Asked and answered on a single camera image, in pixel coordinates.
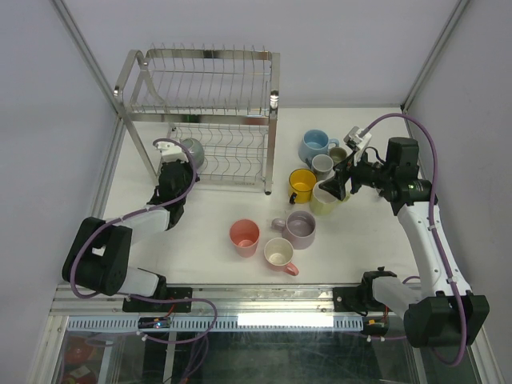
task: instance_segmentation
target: blue mug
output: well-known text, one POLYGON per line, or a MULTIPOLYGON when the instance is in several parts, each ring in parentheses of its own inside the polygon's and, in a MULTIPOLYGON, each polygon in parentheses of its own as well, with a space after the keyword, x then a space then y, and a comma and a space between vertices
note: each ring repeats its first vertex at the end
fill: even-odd
POLYGON ((311 161, 317 154, 327 154, 329 144, 339 146, 339 140, 336 138, 329 139, 329 136, 323 130, 308 130, 302 138, 298 156, 303 162, 311 161))

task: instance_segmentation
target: purple mug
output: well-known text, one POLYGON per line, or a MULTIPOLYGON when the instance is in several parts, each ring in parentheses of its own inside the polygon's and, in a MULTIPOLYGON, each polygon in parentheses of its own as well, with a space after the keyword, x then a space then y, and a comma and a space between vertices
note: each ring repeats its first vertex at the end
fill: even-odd
POLYGON ((272 229, 281 231, 296 250, 304 250, 313 244, 316 228, 313 215, 304 210, 291 213, 286 220, 275 218, 272 221, 272 229))

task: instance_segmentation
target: gray bowl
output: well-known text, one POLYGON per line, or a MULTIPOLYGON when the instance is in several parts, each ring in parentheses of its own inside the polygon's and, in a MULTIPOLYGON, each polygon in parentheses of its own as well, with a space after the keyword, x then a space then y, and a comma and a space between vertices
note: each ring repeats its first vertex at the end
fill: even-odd
POLYGON ((195 165, 200 168, 205 162, 205 150, 199 140, 195 138, 184 138, 181 143, 187 148, 194 158, 195 165))

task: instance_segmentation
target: dish rack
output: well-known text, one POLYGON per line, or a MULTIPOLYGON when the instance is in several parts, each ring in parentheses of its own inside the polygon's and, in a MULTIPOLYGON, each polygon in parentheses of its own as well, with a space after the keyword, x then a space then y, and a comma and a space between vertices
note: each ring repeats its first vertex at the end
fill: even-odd
POLYGON ((205 150, 202 183, 272 191, 278 122, 279 54, 225 46, 152 45, 131 50, 115 84, 120 115, 156 184, 134 122, 165 122, 168 137, 205 150), (135 63, 138 71, 133 70, 135 63), (130 98, 124 94, 131 90, 130 98))

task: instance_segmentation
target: yellow mug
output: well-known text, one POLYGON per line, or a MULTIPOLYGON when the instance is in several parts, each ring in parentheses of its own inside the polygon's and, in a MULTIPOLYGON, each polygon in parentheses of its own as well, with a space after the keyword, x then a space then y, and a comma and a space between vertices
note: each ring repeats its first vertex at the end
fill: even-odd
POLYGON ((311 192, 316 182, 317 177, 310 170, 294 170, 288 185, 290 204, 303 204, 311 200, 311 192))
POLYGON ((350 197, 350 194, 346 194, 346 197, 342 201, 337 200, 336 197, 329 192, 320 189, 319 185, 321 182, 322 181, 317 182, 314 185, 310 203, 311 212, 317 216, 330 214, 334 208, 339 206, 340 203, 346 202, 350 197))

